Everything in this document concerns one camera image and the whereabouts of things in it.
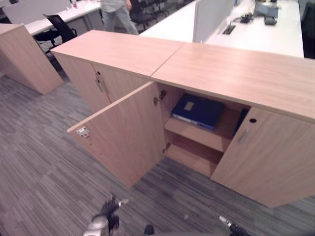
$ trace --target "cabinet shelf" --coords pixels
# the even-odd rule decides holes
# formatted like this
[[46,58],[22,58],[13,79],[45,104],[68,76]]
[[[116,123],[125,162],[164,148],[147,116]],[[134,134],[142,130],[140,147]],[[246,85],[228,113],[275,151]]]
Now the cabinet shelf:
[[167,150],[167,156],[210,177],[223,153],[190,139],[178,136]]
[[214,131],[171,117],[164,128],[197,143],[225,152],[236,127],[240,111],[225,108]]

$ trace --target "person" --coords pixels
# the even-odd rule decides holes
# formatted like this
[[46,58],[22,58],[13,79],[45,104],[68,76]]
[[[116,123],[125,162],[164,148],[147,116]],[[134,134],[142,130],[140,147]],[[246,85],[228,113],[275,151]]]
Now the person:
[[129,11],[131,8],[130,0],[101,0],[105,31],[114,32],[115,19],[118,18],[127,33],[138,35],[137,28],[130,20]]

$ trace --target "shoe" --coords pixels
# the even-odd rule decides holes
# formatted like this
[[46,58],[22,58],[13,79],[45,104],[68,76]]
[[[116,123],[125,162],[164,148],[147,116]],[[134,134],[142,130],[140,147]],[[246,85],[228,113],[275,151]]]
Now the shoe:
[[154,228],[152,225],[147,225],[144,230],[145,235],[154,235]]

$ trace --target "desk partition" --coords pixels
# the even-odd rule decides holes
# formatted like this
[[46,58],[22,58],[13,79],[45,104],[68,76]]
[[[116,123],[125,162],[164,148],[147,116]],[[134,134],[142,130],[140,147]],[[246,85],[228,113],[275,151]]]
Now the desk partition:
[[193,42],[204,43],[220,23],[230,15],[235,0],[197,0]]
[[29,24],[42,20],[43,14],[52,15],[71,7],[69,0],[25,0],[3,8],[13,24]]

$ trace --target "door hinge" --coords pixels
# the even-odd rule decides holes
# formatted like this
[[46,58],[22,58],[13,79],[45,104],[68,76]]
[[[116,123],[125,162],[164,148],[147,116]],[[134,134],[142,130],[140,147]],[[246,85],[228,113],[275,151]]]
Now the door hinge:
[[165,153],[169,147],[171,146],[171,143],[167,143],[166,147],[162,150],[163,153]]
[[157,106],[158,102],[161,101],[167,95],[167,91],[162,90],[159,94],[159,97],[154,97],[154,105]]

